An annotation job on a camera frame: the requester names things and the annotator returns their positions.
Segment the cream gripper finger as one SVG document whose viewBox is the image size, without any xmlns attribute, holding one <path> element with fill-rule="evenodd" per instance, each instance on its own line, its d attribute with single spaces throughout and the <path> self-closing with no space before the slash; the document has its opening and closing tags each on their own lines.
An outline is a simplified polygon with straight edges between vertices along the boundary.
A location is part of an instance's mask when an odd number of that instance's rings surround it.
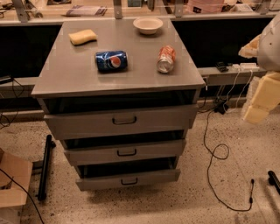
<svg viewBox="0 0 280 224">
<path fill-rule="evenodd" d="M 247 59 L 256 58 L 258 55 L 259 39 L 260 35 L 254 37 L 249 43 L 241 48 L 238 55 Z"/>
<path fill-rule="evenodd" d="M 259 123 L 280 103 L 280 73 L 267 72 L 262 78 L 254 77 L 248 87 L 242 119 Z"/>
</svg>

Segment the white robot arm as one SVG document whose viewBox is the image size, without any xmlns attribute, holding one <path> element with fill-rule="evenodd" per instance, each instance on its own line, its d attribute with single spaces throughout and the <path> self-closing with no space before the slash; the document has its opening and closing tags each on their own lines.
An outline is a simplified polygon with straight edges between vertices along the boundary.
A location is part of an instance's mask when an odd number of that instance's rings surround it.
<svg viewBox="0 0 280 224">
<path fill-rule="evenodd" d="M 261 122 L 280 103 L 280 14 L 276 14 L 262 33 L 238 52 L 243 58 L 256 58 L 267 73 L 258 81 L 243 119 Z"/>
</svg>

